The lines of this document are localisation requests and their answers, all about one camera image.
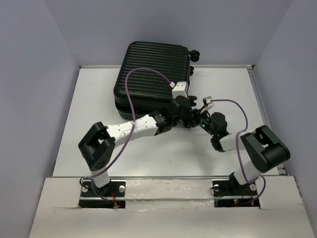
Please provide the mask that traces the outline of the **black ribbed hard suitcase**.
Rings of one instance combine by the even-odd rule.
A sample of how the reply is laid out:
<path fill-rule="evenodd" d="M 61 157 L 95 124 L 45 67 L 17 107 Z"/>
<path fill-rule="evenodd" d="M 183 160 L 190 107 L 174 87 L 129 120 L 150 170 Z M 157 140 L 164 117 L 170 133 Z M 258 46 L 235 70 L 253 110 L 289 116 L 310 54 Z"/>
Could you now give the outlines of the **black ribbed hard suitcase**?
<path fill-rule="evenodd" d="M 190 82 L 191 62 L 200 52 L 182 45 L 132 42 L 125 53 L 113 95 L 115 107 L 123 119 L 132 120 L 165 107 L 173 99 L 168 81 Z"/>

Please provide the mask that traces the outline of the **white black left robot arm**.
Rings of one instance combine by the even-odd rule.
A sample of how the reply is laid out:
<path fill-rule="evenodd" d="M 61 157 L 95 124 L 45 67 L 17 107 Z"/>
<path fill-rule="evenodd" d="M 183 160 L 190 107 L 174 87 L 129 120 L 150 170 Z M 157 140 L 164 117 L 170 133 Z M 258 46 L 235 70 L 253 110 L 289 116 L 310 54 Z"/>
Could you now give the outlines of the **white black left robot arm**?
<path fill-rule="evenodd" d="M 108 126 L 102 122 L 93 124 L 78 144 L 91 173 L 92 190 L 98 196 L 109 192 L 111 180 L 108 169 L 123 153 L 128 142 L 168 132 L 190 116 L 190 100 L 177 96 L 166 107 L 139 119 Z"/>

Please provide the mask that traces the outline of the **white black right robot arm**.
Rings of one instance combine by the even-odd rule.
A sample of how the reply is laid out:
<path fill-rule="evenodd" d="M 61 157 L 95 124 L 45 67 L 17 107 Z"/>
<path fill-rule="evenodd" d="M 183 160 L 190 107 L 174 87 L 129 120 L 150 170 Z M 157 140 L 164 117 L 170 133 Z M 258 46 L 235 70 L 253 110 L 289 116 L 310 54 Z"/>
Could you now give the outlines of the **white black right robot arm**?
<path fill-rule="evenodd" d="M 237 152 L 240 168 L 230 174 L 229 180 L 211 187 L 215 197 L 240 196 L 258 177 L 291 157 L 289 149 L 266 125 L 243 135 L 230 134 L 225 115 L 218 112 L 212 115 L 199 113 L 196 123 L 211 135 L 211 144 L 216 151 Z"/>

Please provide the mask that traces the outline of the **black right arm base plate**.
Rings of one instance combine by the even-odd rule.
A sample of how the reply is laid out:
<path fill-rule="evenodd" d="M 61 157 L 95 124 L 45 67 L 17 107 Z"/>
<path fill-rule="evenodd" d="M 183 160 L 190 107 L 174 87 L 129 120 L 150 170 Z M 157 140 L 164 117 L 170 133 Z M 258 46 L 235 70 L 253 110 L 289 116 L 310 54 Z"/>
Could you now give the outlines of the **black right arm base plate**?
<path fill-rule="evenodd" d="M 213 180 L 210 194 L 214 198 L 215 208 L 257 207 L 258 190 L 255 183 L 229 186 L 229 180 Z"/>

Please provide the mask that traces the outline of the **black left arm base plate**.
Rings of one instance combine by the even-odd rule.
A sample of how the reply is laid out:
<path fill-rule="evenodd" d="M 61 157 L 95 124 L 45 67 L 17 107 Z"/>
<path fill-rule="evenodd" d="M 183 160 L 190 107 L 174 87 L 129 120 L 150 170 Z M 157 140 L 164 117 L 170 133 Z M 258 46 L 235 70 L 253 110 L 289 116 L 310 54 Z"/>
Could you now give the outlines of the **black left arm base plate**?
<path fill-rule="evenodd" d="M 90 178 L 80 178 L 80 208 L 124 209 L 126 207 L 126 180 L 112 179 L 102 188 L 92 186 Z"/>

